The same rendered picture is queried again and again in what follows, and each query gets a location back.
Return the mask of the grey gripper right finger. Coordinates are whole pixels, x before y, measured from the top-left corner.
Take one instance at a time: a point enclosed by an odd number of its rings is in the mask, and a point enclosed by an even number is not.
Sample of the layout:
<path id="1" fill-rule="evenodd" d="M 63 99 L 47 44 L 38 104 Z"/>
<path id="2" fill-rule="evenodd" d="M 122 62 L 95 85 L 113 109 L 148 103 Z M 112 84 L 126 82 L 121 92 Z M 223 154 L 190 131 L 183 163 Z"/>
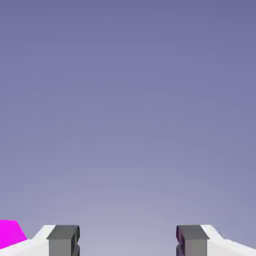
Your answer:
<path id="1" fill-rule="evenodd" d="M 256 248 L 237 243 L 209 224 L 177 225 L 176 256 L 256 256 Z"/>

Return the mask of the large magenta box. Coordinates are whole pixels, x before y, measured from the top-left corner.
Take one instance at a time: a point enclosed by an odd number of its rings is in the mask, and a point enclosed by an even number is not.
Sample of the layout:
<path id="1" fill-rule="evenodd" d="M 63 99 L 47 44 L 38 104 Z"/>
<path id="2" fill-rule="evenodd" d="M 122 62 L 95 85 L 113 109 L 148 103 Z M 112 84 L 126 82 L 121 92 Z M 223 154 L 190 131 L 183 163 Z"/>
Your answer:
<path id="1" fill-rule="evenodd" d="M 0 220 L 0 249 L 26 240 L 27 237 L 16 220 Z"/>

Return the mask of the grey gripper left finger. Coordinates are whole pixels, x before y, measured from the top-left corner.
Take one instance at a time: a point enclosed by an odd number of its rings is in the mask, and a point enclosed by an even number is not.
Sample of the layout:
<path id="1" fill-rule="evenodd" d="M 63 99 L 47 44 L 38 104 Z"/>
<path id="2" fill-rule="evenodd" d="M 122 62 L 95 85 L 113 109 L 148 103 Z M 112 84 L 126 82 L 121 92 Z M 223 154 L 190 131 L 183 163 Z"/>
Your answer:
<path id="1" fill-rule="evenodd" d="M 44 225 L 31 239 L 0 248 L 0 256 L 80 256 L 78 225 Z"/>

